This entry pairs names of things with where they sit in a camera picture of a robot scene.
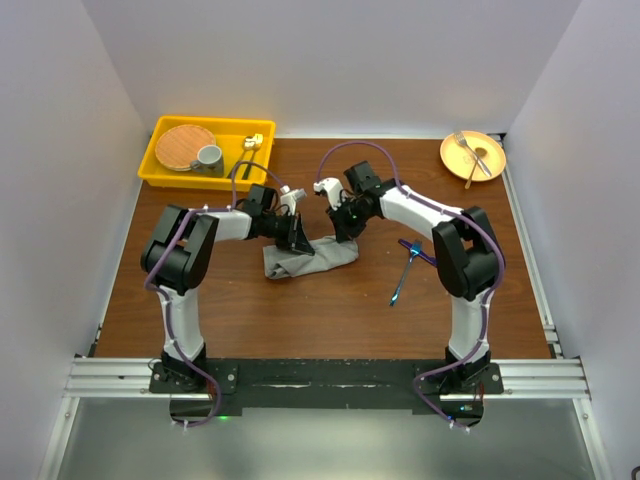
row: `gray mug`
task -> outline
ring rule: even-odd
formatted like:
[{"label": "gray mug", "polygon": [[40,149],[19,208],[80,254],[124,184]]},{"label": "gray mug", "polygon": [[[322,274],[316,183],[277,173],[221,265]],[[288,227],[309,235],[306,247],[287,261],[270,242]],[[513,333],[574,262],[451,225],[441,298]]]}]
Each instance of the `gray mug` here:
[{"label": "gray mug", "polygon": [[214,177],[224,175],[224,158],[222,150],[217,145],[207,145],[198,151],[198,158],[191,162],[191,170],[207,173]]}]

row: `fork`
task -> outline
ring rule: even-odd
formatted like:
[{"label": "fork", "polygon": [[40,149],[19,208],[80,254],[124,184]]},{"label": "fork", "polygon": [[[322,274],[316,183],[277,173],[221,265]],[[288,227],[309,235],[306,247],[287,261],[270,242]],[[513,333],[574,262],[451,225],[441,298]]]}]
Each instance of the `fork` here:
[{"label": "fork", "polygon": [[480,166],[480,170],[482,170],[487,177],[490,177],[491,170],[489,170],[489,167],[487,167],[487,164],[484,163],[484,161],[480,158],[480,156],[473,151],[473,148],[469,146],[469,144],[467,143],[467,139],[464,138],[464,135],[462,134],[462,132],[460,130],[456,130],[455,132],[453,132],[453,136],[456,139],[456,143],[458,145],[460,145],[463,148],[466,148],[473,155],[473,158],[476,159],[476,165]]},{"label": "fork", "polygon": [[402,277],[400,277],[400,283],[398,283],[398,286],[396,287],[396,291],[393,292],[393,296],[391,297],[389,306],[393,307],[398,301],[398,296],[400,295],[400,289],[402,288],[402,285],[404,285],[404,281],[407,279],[407,275],[409,274],[409,267],[411,267],[411,264],[413,263],[413,259],[416,258],[418,255],[420,255],[421,251],[422,251],[422,242],[420,240],[416,240],[415,242],[413,242],[413,245],[411,245],[411,248],[409,249],[409,261],[407,262],[407,266],[404,267],[404,272],[402,272]]}]

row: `white wall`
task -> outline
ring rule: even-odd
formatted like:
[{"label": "white wall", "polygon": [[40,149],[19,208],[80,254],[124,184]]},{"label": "white wall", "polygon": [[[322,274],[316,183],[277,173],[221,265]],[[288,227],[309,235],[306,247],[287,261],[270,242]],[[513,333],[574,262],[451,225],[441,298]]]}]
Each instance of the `white wall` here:
[{"label": "white wall", "polygon": [[146,136],[79,0],[0,7],[0,478],[34,478],[135,204]]},{"label": "white wall", "polygon": [[504,132],[579,0],[83,0],[145,126],[264,117],[279,134]]},{"label": "white wall", "polygon": [[615,478],[640,465],[640,4],[583,0],[507,134],[560,340]]}]

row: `silver fork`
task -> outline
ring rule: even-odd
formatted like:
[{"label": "silver fork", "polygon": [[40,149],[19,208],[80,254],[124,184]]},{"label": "silver fork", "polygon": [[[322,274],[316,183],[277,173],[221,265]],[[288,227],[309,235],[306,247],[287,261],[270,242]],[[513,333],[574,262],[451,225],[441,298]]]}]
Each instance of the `silver fork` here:
[{"label": "silver fork", "polygon": [[476,163],[480,166],[480,170],[482,170],[487,177],[490,177],[491,170],[489,170],[489,167],[487,167],[487,164],[482,161],[482,159],[478,156],[478,154],[473,151],[473,148],[469,146],[469,144],[467,143],[467,139],[464,138],[464,135],[462,134],[462,132],[460,130],[456,130],[455,132],[453,132],[453,136],[456,139],[456,143],[458,145],[460,145],[463,148],[466,148],[467,150],[469,150],[469,153],[473,155],[473,158],[476,159]]}]

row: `orange plate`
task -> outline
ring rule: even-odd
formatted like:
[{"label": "orange plate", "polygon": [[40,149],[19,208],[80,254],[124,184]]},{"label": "orange plate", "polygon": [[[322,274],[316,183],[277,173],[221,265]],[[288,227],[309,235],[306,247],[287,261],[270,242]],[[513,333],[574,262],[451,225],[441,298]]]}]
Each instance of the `orange plate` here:
[{"label": "orange plate", "polygon": [[[484,160],[484,163],[486,163],[489,170],[491,170],[491,176],[486,176],[482,169],[476,168],[476,171],[473,172],[473,181],[486,182],[498,177],[507,165],[507,157],[498,142],[484,133],[471,130],[463,130],[462,133],[472,149],[484,148],[487,151],[487,154],[482,157],[482,160]],[[464,180],[469,178],[475,159],[466,148],[456,143],[453,134],[442,141],[440,145],[440,157],[445,167],[456,177]]]}]

